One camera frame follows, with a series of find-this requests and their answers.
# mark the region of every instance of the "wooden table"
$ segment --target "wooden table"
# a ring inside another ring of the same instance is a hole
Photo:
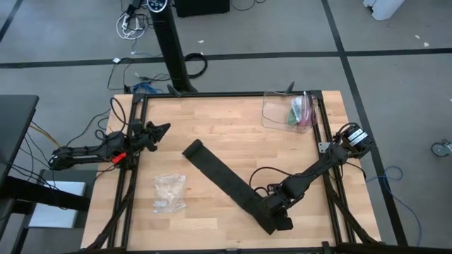
[[[129,116],[132,96],[117,95],[116,98]],[[324,91],[323,98],[331,130],[336,132],[348,122],[342,96],[338,91]],[[321,178],[311,184],[302,201],[289,209],[294,229],[276,231],[269,236],[252,216],[182,155],[198,138],[246,182],[258,167],[277,167],[297,173],[318,159],[312,130],[301,134],[264,128],[261,111],[262,97],[149,99],[146,121],[155,125],[170,122],[172,126],[158,144],[157,152],[141,153],[128,250],[312,247],[321,246],[322,241],[334,245]],[[110,114],[107,130],[120,127],[118,119]],[[359,165],[356,159],[349,162]],[[186,175],[186,207],[174,213],[154,213],[154,178],[168,173]],[[97,180],[82,247],[94,241],[110,218],[118,175],[119,170],[116,170]],[[284,178],[278,172],[263,170],[255,175],[253,186],[279,183]],[[351,213],[372,237],[379,239],[362,172],[345,165],[343,183]],[[346,239],[342,215],[338,214]],[[117,245],[122,225],[120,221]]]

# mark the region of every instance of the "green object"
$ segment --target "green object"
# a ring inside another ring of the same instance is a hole
[[[289,116],[287,116],[287,124],[296,125],[298,123],[297,117],[295,116],[295,112],[293,108],[289,110]]]

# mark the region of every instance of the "control panel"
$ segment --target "control panel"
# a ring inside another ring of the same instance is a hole
[[[168,0],[147,0],[148,8],[154,13],[159,13],[167,6]]]

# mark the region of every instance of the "red clip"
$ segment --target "red clip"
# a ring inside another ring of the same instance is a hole
[[[112,159],[112,162],[114,164],[117,164],[118,162],[120,162],[123,158],[125,158],[127,154],[125,152],[121,153],[120,155],[116,156],[114,159]]]

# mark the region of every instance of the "black box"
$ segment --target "black box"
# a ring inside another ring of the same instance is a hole
[[[226,13],[230,10],[230,0],[174,0],[177,15],[185,18],[196,15]]]

